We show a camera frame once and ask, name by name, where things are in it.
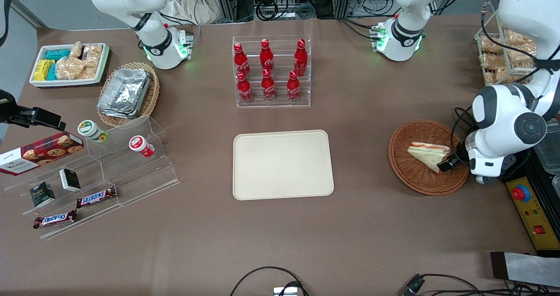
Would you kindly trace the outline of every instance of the wicker basket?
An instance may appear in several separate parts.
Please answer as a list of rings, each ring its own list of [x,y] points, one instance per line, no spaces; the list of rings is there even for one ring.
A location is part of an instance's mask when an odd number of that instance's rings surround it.
[[[148,89],[148,92],[146,92],[146,97],[144,98],[144,103],[142,104],[142,108],[140,109],[140,115],[138,115],[138,118],[140,116],[152,114],[154,108],[156,108],[156,102],[158,101],[158,95],[160,94],[160,81],[158,80],[158,77],[156,76],[156,72],[154,72],[154,69],[147,64],[137,63],[137,62],[124,64],[117,69],[121,69],[121,68],[144,69],[152,75],[152,78],[150,79],[150,86],[149,86],[150,88]],[[105,92],[105,89],[107,88],[107,84],[109,83],[110,79],[112,78],[112,75],[115,72],[116,70],[114,70],[114,72],[112,72],[110,76],[106,79],[105,84],[103,85],[103,89],[101,89],[99,98],[101,98],[101,96]],[[99,118],[103,121],[103,123],[114,127],[123,125],[124,123],[131,121],[131,119],[127,119],[127,118],[117,118],[114,116],[108,116],[102,114],[99,110],[98,110],[98,115]]]
[[[441,123],[430,120],[414,120],[399,127],[388,143],[388,158],[392,170],[407,186],[422,194],[446,195],[458,190],[469,176],[469,168],[463,164],[437,174],[420,160],[408,154],[412,142],[448,146],[451,131]],[[454,142],[459,142],[454,135]]]

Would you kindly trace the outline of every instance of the coca-cola bottle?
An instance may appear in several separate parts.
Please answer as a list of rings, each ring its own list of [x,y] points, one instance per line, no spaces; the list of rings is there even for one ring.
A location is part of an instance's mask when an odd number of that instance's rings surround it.
[[[308,52],[305,50],[305,40],[297,41],[297,50],[294,54],[294,70],[299,77],[305,75],[305,69],[308,67]]]
[[[251,84],[245,79],[244,72],[238,72],[238,92],[239,98],[243,102],[252,102],[255,99],[252,96]]]
[[[272,80],[272,72],[270,69],[263,69],[262,71],[262,93],[264,94],[264,100],[267,102],[272,102],[276,99],[276,91],[274,90],[274,80]]]
[[[288,100],[290,102],[300,100],[300,81],[295,70],[290,72],[290,79],[288,79]]]
[[[249,75],[251,73],[251,68],[249,68],[249,60],[247,58],[247,55],[243,51],[242,44],[234,44],[234,51],[235,67],[238,69],[238,72],[244,72],[246,76]]]
[[[274,54],[270,50],[270,42],[267,39],[260,41],[260,65],[262,69],[269,69],[270,74],[274,72]]]

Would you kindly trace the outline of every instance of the acrylic bottle rack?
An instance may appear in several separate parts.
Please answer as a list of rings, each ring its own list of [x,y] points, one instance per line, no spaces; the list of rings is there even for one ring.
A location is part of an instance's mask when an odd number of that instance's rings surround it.
[[[84,151],[56,160],[19,176],[2,175],[4,190],[19,196],[22,215],[29,224],[29,231],[41,239],[58,236],[85,222],[107,214],[123,206],[142,200],[179,183],[173,163],[165,156],[161,142],[164,129],[149,116],[143,116],[107,131],[103,143],[84,141]],[[132,136],[141,135],[154,146],[155,153],[144,157],[128,147]],[[76,172],[81,190],[71,192],[62,188],[60,169]],[[30,189],[42,182],[50,184],[55,200],[41,208],[35,208]],[[109,198],[78,209],[77,222],[61,226],[33,229],[33,221],[39,217],[70,212],[76,208],[76,199],[83,198],[109,187],[116,187],[116,198]]]
[[[276,100],[267,102],[264,100],[263,88],[261,81],[263,78],[263,69],[260,65],[260,41],[268,39],[270,42],[270,50],[274,54],[274,88],[276,91]],[[308,66],[305,69],[305,75],[298,77],[300,81],[300,100],[290,102],[288,100],[288,89],[286,84],[290,76],[290,71],[294,69],[294,53],[298,48],[298,39],[305,40],[305,48],[308,53]],[[246,78],[250,85],[252,94],[255,97],[253,102],[244,102],[240,100],[237,88],[238,71],[235,66],[234,44],[241,43],[243,51],[247,55],[248,64],[251,69],[250,75]],[[232,62],[234,68],[234,91],[238,108],[290,108],[311,106],[312,104],[312,41],[310,35],[287,35],[287,36],[234,36],[231,45]]]

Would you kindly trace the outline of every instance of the red button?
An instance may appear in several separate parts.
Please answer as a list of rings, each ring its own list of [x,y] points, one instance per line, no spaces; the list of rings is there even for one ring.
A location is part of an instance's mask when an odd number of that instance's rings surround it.
[[[523,201],[525,199],[525,191],[521,188],[513,188],[511,196],[518,201]]]
[[[544,234],[544,228],[542,226],[535,226],[535,234]]]

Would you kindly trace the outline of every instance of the table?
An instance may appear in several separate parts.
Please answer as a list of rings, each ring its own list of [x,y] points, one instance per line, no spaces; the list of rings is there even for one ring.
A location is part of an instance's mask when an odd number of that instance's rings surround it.
[[[363,23],[377,23],[364,19]],[[420,50],[403,63],[373,54],[368,41],[336,21],[209,25],[193,58],[158,70],[154,119],[167,131],[166,154],[180,184],[53,240],[41,241],[20,205],[1,194],[0,291],[5,295],[228,295],[250,270],[281,266],[314,296],[395,295],[417,272],[493,280],[488,252],[533,252],[506,189],[470,177],[449,196],[422,196],[388,162],[392,132],[413,119],[452,125],[483,87],[472,38],[478,15],[432,17]],[[311,33],[311,108],[236,108],[231,41],[238,35]],[[110,71],[147,61],[130,29],[40,29],[38,44],[105,42]],[[63,116],[68,130],[98,119],[100,88],[40,90],[19,103]],[[335,190],[327,197],[237,201],[232,141],[240,133],[325,130]],[[10,126],[2,151],[52,130]],[[290,278],[258,272],[236,295],[270,295]],[[433,279],[426,288],[463,288]]]

